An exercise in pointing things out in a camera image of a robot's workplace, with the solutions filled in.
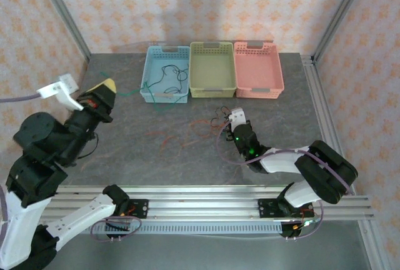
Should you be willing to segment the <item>blue plastic basket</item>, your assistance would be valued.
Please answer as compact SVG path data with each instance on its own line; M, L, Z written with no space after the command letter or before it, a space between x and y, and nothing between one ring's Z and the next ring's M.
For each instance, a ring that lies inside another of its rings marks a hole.
M148 47L139 91L146 103L187 103L189 55L188 46Z

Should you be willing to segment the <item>pink plastic basket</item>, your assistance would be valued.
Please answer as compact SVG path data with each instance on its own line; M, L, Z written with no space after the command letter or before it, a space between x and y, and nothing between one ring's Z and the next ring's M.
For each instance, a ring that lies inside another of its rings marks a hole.
M284 91L279 51L273 42L235 42L236 96L277 99Z

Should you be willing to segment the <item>pale green plastic basket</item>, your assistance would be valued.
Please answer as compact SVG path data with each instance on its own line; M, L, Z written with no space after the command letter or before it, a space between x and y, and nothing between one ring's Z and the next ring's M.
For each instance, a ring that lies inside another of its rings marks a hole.
M231 98L236 92L231 42L192 42L189 87L193 98Z

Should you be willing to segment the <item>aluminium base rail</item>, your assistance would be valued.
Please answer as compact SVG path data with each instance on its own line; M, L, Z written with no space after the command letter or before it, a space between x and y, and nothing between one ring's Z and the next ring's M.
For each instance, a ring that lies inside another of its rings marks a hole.
M149 221L255 221L258 200L276 198L283 186L124 186L133 199L147 199ZM55 221L90 203L99 186L60 186L44 210L43 222ZM343 196L337 204L316 206L327 221L374 219L367 196Z

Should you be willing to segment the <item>aluminium frame post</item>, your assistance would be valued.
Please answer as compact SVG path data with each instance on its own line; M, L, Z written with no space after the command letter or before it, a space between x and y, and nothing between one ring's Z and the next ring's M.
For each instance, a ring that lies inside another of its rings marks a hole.
M314 65L319 63L328 48L330 42L332 41L336 31L338 30L341 22L348 13L354 0L341 0L336 12L333 14L327 28L319 41L316 50L313 55L311 55L311 60Z
M91 51L86 41L84 40L78 26L76 25L75 20L69 12L66 3L64 2L64 0L51 0L51 2L58 14L60 15L63 23L66 25L67 30L70 32L85 60L89 62L91 58Z

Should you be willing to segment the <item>aluminium side rail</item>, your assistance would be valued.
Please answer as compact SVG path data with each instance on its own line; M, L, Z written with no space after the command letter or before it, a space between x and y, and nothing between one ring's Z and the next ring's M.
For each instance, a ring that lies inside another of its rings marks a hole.
M317 67L313 63L311 56L301 55L301 61L311 92L322 140L337 152L342 153Z

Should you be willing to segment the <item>aluminium frame leg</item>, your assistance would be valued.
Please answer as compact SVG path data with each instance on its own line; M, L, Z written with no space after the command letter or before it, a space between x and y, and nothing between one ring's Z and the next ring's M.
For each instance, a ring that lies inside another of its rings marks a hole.
M386 262L381 254L381 242L376 223L372 220L359 220L357 223L371 270L385 270Z

